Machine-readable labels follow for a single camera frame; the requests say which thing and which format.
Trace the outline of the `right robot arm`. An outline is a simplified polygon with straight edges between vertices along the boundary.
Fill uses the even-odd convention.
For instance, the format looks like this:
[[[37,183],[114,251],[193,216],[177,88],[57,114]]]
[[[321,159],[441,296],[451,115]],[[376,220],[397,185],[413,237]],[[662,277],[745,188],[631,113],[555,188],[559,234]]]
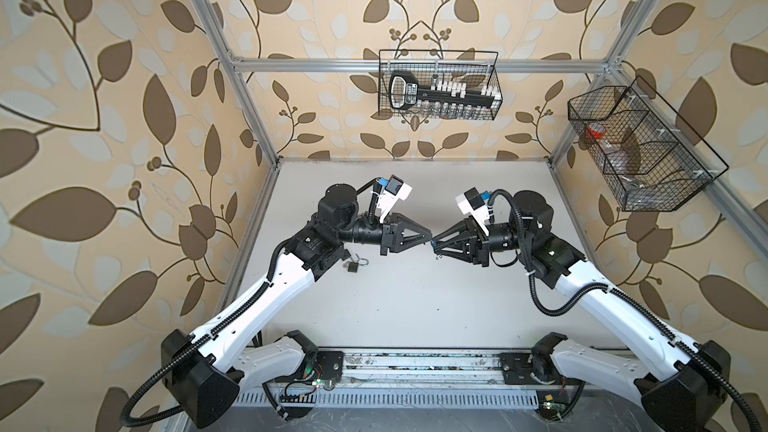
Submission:
[[[729,353],[667,325],[553,234],[554,211],[540,194],[472,188],[456,202],[465,217],[433,238],[436,255],[486,267],[495,254],[515,252],[542,314],[560,317],[581,307],[634,355],[622,358],[552,332],[531,349],[535,380],[570,378],[598,386],[641,407],[664,431],[703,431],[731,400],[749,430],[762,430],[759,416],[729,381]]]

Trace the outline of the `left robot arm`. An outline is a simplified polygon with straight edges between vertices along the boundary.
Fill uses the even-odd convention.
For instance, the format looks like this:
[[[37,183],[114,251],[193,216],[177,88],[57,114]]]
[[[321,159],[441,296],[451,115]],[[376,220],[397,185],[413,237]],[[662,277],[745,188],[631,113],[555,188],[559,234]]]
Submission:
[[[127,400],[121,425],[143,427],[185,413],[196,427],[205,428],[247,386],[312,365],[317,348],[299,331],[254,350],[247,347],[291,300],[349,258],[347,244],[373,244],[387,255],[431,239],[429,229],[392,210],[408,198],[410,185],[391,176],[365,186],[372,192],[367,212],[359,210],[359,189],[328,187],[304,227],[275,247],[259,282],[191,333],[170,333],[161,344],[160,369]]]

